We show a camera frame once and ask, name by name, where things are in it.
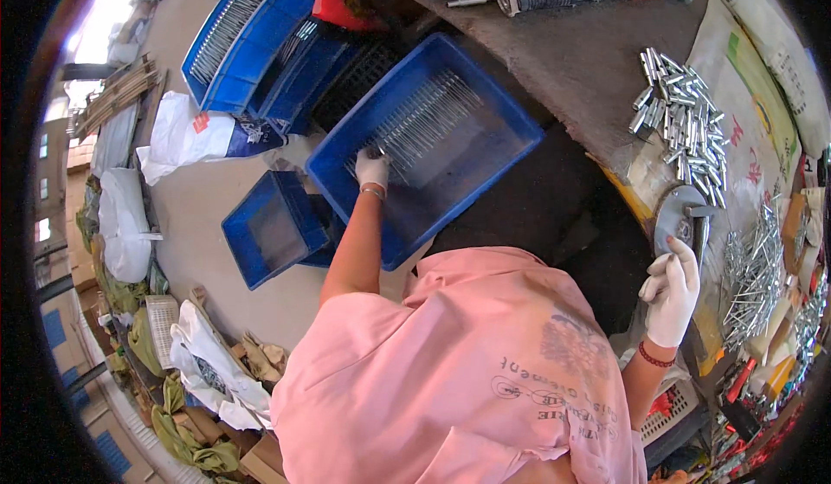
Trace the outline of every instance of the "red tool handle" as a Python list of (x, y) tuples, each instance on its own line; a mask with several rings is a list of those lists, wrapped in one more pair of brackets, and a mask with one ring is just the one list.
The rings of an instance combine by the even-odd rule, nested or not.
[(753, 367), (756, 366), (756, 360), (751, 358), (747, 365), (744, 365), (744, 370), (741, 371), (739, 377), (735, 379), (735, 383), (730, 389), (730, 392), (727, 393), (727, 402), (732, 403), (735, 399), (739, 396), (739, 392), (741, 388), (744, 386), (744, 382), (747, 381), (750, 372), (753, 370)]

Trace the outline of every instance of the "red beaded bracelet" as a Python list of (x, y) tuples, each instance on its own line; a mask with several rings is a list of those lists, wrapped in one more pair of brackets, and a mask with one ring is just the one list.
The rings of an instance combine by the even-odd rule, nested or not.
[(638, 352), (641, 353), (644, 359), (646, 359), (649, 363), (655, 365), (656, 367), (670, 368), (672, 365), (675, 364), (674, 358), (672, 359), (672, 361), (660, 361), (659, 359), (655, 359), (649, 354), (647, 354), (647, 350), (643, 348), (643, 342), (640, 342), (640, 344), (638, 344)]

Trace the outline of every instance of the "pink shirt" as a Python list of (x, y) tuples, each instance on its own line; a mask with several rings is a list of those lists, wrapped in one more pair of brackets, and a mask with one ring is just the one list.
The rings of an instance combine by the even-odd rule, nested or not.
[(646, 482), (617, 361), (568, 274), (508, 247), (418, 272), (402, 304), (329, 299), (288, 359), (271, 417), (289, 481), (502, 482), (571, 452), (578, 482)]

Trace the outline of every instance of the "white basket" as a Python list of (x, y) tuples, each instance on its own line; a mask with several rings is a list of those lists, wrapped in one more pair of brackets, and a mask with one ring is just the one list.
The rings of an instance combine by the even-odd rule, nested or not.
[(171, 363), (171, 325), (179, 321), (179, 304), (169, 294), (148, 294), (145, 297), (147, 316), (151, 321), (151, 335), (156, 357), (161, 368), (173, 368)]
[(644, 448), (668, 432), (671, 427), (679, 424), (681, 419), (698, 406), (696, 389), (689, 381), (679, 379), (671, 388), (675, 389), (676, 398), (672, 401), (670, 416), (667, 417), (660, 412), (655, 412), (643, 422), (641, 442), (643, 442)]

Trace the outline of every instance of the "person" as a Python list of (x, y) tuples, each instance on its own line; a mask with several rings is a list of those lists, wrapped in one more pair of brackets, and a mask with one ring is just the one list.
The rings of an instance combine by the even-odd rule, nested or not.
[(272, 395), (286, 478), (646, 482), (639, 429), (696, 304), (691, 249), (670, 238), (647, 270), (647, 333), (620, 371), (576, 283), (524, 250), (437, 253), (401, 303), (379, 296), (386, 159), (360, 151), (356, 177), (317, 317)]

